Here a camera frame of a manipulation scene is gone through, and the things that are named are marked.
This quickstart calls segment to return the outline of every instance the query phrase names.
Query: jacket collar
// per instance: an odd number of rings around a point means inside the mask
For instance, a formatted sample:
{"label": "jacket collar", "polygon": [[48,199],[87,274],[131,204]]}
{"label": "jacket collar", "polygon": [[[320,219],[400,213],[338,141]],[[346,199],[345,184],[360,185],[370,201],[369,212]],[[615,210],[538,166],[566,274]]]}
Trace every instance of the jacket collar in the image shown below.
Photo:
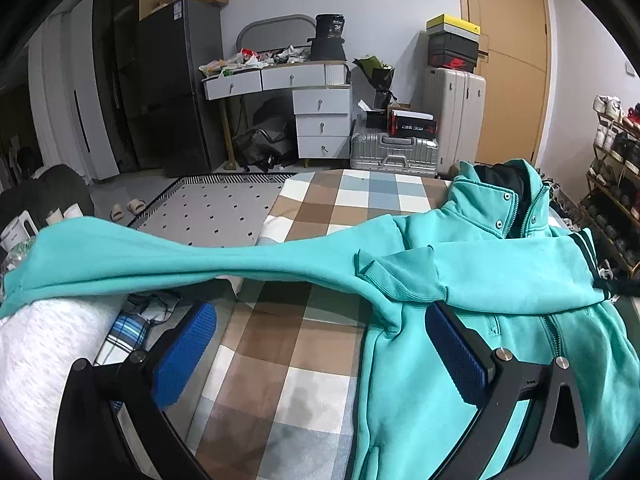
{"label": "jacket collar", "polygon": [[[531,204],[524,218],[522,236],[548,235],[548,186],[525,160],[514,159],[506,164],[526,169],[529,177]],[[506,238],[518,207],[520,198],[511,189],[484,184],[473,165],[460,162],[460,173],[450,185],[449,200],[442,209],[462,216],[499,238]]]}

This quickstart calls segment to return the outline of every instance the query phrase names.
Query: black refrigerator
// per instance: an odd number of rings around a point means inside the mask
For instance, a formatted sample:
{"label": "black refrigerator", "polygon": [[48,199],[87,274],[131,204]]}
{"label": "black refrigerator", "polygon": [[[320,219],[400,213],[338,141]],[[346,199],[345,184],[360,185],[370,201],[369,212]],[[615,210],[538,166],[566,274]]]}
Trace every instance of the black refrigerator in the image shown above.
{"label": "black refrigerator", "polygon": [[217,103],[200,65],[222,58],[220,9],[177,0],[138,24],[143,105],[166,176],[206,174],[226,160]]}

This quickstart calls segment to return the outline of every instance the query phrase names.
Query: paper roll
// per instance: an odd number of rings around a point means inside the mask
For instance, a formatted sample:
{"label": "paper roll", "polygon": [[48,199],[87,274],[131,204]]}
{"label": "paper roll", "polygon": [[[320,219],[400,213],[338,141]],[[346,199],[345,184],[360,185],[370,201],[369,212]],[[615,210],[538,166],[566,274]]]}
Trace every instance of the paper roll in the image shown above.
{"label": "paper roll", "polygon": [[60,208],[55,211],[50,211],[47,216],[47,225],[57,224],[58,222],[62,222],[65,218],[62,216],[60,212]]}
{"label": "paper roll", "polygon": [[80,218],[84,216],[82,211],[80,210],[80,206],[76,202],[73,205],[70,205],[68,209],[65,211],[65,218]]}

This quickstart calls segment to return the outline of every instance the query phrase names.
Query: refrigerator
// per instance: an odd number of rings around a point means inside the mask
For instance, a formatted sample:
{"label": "refrigerator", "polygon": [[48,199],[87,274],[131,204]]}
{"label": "refrigerator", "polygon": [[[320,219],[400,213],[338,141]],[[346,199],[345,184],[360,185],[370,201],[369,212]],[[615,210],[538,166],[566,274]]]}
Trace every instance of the refrigerator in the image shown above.
{"label": "refrigerator", "polygon": [[484,115],[483,77],[428,66],[424,75],[422,111],[438,123],[439,174],[448,174],[460,160],[475,162]]}
{"label": "refrigerator", "polygon": [[166,176],[214,171],[226,160],[219,108],[198,67],[222,56],[220,9],[177,0],[138,24],[140,88]]}

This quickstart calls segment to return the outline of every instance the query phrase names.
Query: black bag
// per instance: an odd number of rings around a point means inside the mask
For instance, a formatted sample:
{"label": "black bag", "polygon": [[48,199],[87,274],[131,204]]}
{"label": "black bag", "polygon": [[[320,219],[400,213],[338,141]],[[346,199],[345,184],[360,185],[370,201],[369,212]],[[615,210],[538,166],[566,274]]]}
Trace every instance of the black bag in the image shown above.
{"label": "black bag", "polygon": [[298,160],[295,119],[276,116],[257,124],[233,139],[238,164],[249,171],[257,166],[265,173],[277,164],[286,166]]}

